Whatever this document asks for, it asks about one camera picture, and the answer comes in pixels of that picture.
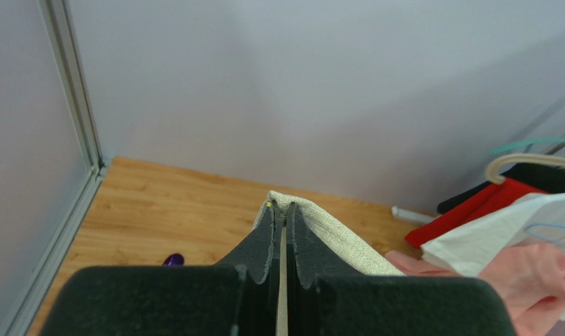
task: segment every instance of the wooden table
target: wooden table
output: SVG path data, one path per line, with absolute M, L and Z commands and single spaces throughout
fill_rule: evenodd
M 60 288 L 81 268 L 161 265 L 177 252 L 186 265 L 220 260 L 250 232 L 269 190 L 316 202 L 382 254 L 421 255 L 403 241 L 416 226 L 394 220 L 388 206 L 117 157 L 28 335 L 39 334 Z

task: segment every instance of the white wall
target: white wall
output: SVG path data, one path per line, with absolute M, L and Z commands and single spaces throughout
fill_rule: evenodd
M 71 9 L 108 157 L 428 209 L 491 148 L 565 133 L 565 0 Z
M 37 1 L 0 0 L 0 325 L 87 175 Z

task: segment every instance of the blue hanger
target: blue hanger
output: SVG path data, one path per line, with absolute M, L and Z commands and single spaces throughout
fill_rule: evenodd
M 561 143 L 565 144 L 565 138 L 544 138 L 544 139 L 533 139 L 533 140 L 524 140 L 518 142 L 512 142 L 504 146 L 499 146 L 491 150 L 491 154 L 497 155 L 502 154 L 504 152 L 510 152 L 515 150 L 516 148 L 526 147 L 524 149 L 525 153 L 528 153 L 533 147 L 534 144 L 553 144 L 553 143 Z
M 538 234 L 538 233 L 536 233 L 536 232 L 532 232 L 532 231 L 530 230 L 530 229 L 532 229 L 532 228 L 539 228 L 539 227 L 548 227 L 548 228 L 551 227 L 551 228 L 565 229 L 565 225 L 562 225 L 562 224 L 551 224 L 551 223 L 535 223 L 535 224 L 530 224 L 530 225 L 528 225 L 528 226 L 526 226 L 526 227 L 524 228 L 524 231 L 525 231 L 528 235 L 533 236 L 533 237 L 536 237 L 536 238 L 539 238 L 539 239 L 544 240 L 544 241 L 546 241 L 546 242 L 550 242 L 550 243 L 552 243 L 552 244 L 554 244 L 554 245 L 556 245 L 556 246 L 559 246 L 559 247 L 562 247 L 562 248 L 565 249 L 565 243 L 562 243 L 562 242 L 558 241 L 558 239 L 555 239 L 555 238 L 548 238 L 548 237 L 545 237 L 545 236 L 543 236 L 543 235 L 541 235 L 541 234 Z

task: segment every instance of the beige hanger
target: beige hanger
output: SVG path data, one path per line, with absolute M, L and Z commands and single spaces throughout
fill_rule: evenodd
M 538 163 L 542 165 L 565 167 L 565 157 L 541 154 L 515 153 L 508 154 L 491 161 L 485 169 L 485 178 L 492 183 L 502 184 L 505 177 L 498 174 L 498 169 L 507 163 Z

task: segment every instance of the plastic hanger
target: plastic hanger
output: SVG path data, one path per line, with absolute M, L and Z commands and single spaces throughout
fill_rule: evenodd
M 535 238 L 539 238 L 541 240 L 544 240 L 546 242 L 552 243 L 556 246 L 562 247 L 565 249 L 565 243 L 560 241 L 561 238 L 549 238 L 546 236 L 543 236 L 542 234 L 539 234 L 537 232 L 533 232 L 531 231 L 532 228 L 557 228 L 557 229 L 565 229 L 565 225 L 562 224 L 552 224 L 552 223 L 536 223 L 536 224 L 530 224 L 528 226 L 526 226 L 524 228 L 524 231 L 529 235 L 529 236 L 533 236 Z
M 505 181 L 505 177 L 498 174 L 498 169 L 507 163 L 538 163 L 542 165 L 552 165 L 565 167 L 565 157 L 553 156 L 553 155 L 541 155 L 541 154 L 526 154 L 526 153 L 515 153 L 508 154 L 491 161 L 485 169 L 485 178 L 492 183 L 502 184 Z
M 498 148 L 494 148 L 491 150 L 491 154 L 502 154 L 505 152 L 513 151 L 520 147 L 526 147 L 524 149 L 525 153 L 528 153 L 534 144 L 565 144 L 565 138 L 544 138 L 544 139 L 532 139 L 532 140 L 524 140 L 524 141 L 517 141 L 512 142 L 504 146 L 499 146 Z

